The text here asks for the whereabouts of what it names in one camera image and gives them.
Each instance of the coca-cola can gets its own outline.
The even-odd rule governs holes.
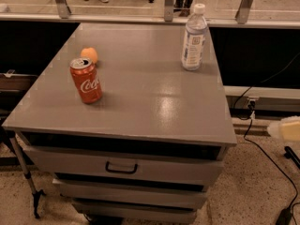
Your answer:
[[[102,97],[97,69],[88,57],[75,58],[70,63],[70,73],[84,103],[93,103]]]

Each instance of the black cable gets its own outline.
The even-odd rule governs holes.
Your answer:
[[[294,216],[293,216],[293,207],[296,205],[296,204],[299,204],[300,202],[298,202],[298,203],[295,203],[295,204],[293,204],[293,202],[296,200],[296,198],[298,197],[298,189],[297,189],[297,186],[295,185],[295,183],[293,182],[293,180],[284,172],[284,171],[282,171],[280,168],[279,168],[279,166],[276,164],[276,162],[273,160],[273,159],[271,159],[270,158],[270,156],[256,143],[256,142],[254,142],[254,141],[252,141],[252,140],[250,140],[250,139],[247,139],[246,138],[246,136],[248,135],[248,133],[249,133],[249,131],[250,131],[250,129],[251,129],[251,127],[252,127],[252,122],[253,122],[253,119],[252,118],[250,118],[250,125],[249,125],[249,127],[247,128],[247,131],[246,131],[246,133],[244,134],[244,139],[246,140],[246,141],[248,141],[248,142],[250,142],[250,143],[253,143],[253,144],[255,144],[271,161],[272,161],[272,163],[281,171],[281,173],[291,182],[291,184],[292,184],[292,186],[294,187],[294,189],[295,189],[295,192],[296,192],[296,194],[295,194],[295,196],[293,197],[293,199],[292,199],[292,201],[290,202],[290,205],[288,206],[288,210],[291,212],[292,211],[292,217],[293,217],[293,219],[295,220],[295,218],[294,218]]]
[[[280,71],[278,71],[277,73],[271,75],[270,77],[268,77],[268,78],[265,79],[265,80],[262,80],[262,81],[260,81],[260,82],[258,82],[258,83],[255,83],[255,84],[251,85],[251,86],[250,86],[250,87],[249,87],[249,88],[248,88],[248,89],[247,89],[240,97],[237,98],[237,100],[236,100],[236,101],[234,102],[234,104],[233,104],[233,109],[235,109],[236,103],[237,103],[237,102],[245,95],[245,93],[246,93],[247,91],[249,91],[252,87],[257,86],[257,85],[260,84],[260,83],[265,83],[265,82],[267,82],[267,81],[273,79],[274,77],[276,77],[277,75],[279,75],[281,72],[285,71],[299,55],[300,55],[300,52],[299,52],[297,55],[295,55],[295,56],[293,57],[293,59],[288,63],[288,65],[285,66],[282,70],[280,70]],[[241,119],[241,120],[248,120],[248,119],[250,119],[250,116],[248,116],[248,117],[246,117],[246,118],[242,118],[242,117],[239,117],[239,116],[237,116],[237,117],[238,117],[239,119]]]

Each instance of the bottle label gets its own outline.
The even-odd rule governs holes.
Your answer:
[[[186,30],[184,47],[182,51],[182,61],[186,68],[197,68],[202,59],[205,35],[191,34]]]

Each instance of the drawer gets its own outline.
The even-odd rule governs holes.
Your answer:
[[[157,206],[199,209],[206,201],[205,192],[161,187],[92,183],[54,179],[63,196],[108,202],[150,204]]]
[[[37,167],[50,173],[85,174],[209,186],[221,173],[221,161],[155,157],[25,146],[24,152]]]
[[[197,212],[188,209],[168,207],[141,206],[118,202],[73,201],[78,213],[120,218],[149,219],[156,221],[193,223]]]

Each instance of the white bottle cap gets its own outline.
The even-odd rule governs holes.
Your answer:
[[[204,14],[205,13],[205,5],[204,4],[195,4],[194,13]]]

